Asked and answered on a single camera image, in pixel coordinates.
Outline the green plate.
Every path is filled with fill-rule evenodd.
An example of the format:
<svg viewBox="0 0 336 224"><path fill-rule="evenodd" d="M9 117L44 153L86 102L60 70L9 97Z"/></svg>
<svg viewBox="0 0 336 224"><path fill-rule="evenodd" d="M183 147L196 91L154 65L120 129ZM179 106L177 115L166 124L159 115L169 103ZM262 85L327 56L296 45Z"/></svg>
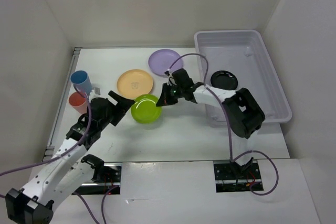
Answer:
<svg viewBox="0 0 336 224"><path fill-rule="evenodd" d="M131 107L133 119L141 124L154 123L161 115L162 108L156 106L158 98L152 94L143 94L135 99Z"/></svg>

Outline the black plate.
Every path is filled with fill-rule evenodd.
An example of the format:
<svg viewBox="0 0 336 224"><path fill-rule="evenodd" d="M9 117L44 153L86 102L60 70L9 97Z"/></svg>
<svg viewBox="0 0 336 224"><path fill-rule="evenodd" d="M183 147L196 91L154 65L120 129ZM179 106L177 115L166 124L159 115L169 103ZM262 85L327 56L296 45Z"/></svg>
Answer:
<svg viewBox="0 0 336 224"><path fill-rule="evenodd" d="M238 79L229 71L216 71L211 76L211 85L224 90L235 90L238 87Z"/></svg>

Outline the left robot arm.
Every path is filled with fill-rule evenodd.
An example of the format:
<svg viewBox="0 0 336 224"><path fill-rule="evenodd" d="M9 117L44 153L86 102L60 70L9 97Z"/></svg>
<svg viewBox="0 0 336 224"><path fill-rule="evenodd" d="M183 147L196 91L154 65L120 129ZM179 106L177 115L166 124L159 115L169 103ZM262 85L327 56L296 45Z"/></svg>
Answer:
<svg viewBox="0 0 336 224"><path fill-rule="evenodd" d="M87 111L70 127L52 159L42 162L40 172L21 189L8 191L5 204L8 218L15 223L50 223L58 206L83 183L98 182L107 173L104 161L87 151L108 126L116 126L135 101L113 91L107 98L88 101Z"/></svg>

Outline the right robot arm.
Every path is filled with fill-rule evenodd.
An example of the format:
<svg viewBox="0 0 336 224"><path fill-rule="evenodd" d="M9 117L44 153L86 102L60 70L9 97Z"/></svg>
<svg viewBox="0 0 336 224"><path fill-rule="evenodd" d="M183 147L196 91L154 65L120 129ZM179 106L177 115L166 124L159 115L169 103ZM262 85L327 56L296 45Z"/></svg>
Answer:
<svg viewBox="0 0 336 224"><path fill-rule="evenodd" d="M195 104L206 104L220 108L224 113L228 128L230 172L235 178L243 178L248 173L248 165L241 160L248 154L246 151L233 158L232 134L248 139L258 131L265 120L265 114L257 101L246 88L224 90L194 82L185 69L175 72L167 70L168 81L162 85L161 95L156 103L157 107L175 105L179 99Z"/></svg>

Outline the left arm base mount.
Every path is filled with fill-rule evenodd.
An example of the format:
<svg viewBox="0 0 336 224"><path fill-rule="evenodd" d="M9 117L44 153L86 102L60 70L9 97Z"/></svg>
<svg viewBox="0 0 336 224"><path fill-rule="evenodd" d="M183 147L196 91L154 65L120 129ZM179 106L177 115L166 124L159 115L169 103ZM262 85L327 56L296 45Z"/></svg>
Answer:
<svg viewBox="0 0 336 224"><path fill-rule="evenodd" d="M80 195L120 194L121 163L105 163L91 154L84 156L81 162L93 168L93 177L76 189L76 193Z"/></svg>

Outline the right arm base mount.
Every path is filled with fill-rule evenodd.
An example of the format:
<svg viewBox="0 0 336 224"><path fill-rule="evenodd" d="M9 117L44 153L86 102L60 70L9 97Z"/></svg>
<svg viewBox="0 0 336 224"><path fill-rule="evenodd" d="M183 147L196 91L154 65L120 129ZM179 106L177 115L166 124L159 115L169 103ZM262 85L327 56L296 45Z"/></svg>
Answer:
<svg viewBox="0 0 336 224"><path fill-rule="evenodd" d="M250 191L250 186L257 192L264 189L259 165L252 159L244 165L229 160L214 162L213 169L217 193Z"/></svg>

